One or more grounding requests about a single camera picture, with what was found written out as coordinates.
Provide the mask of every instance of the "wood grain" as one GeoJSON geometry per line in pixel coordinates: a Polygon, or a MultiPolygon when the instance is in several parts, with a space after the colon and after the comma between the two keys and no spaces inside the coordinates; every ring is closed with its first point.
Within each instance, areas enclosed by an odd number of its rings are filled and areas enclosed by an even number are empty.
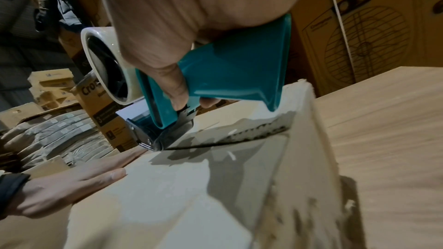
{"type": "Polygon", "coordinates": [[[443,68],[400,67],[316,100],[369,249],[443,248],[443,68]]]}

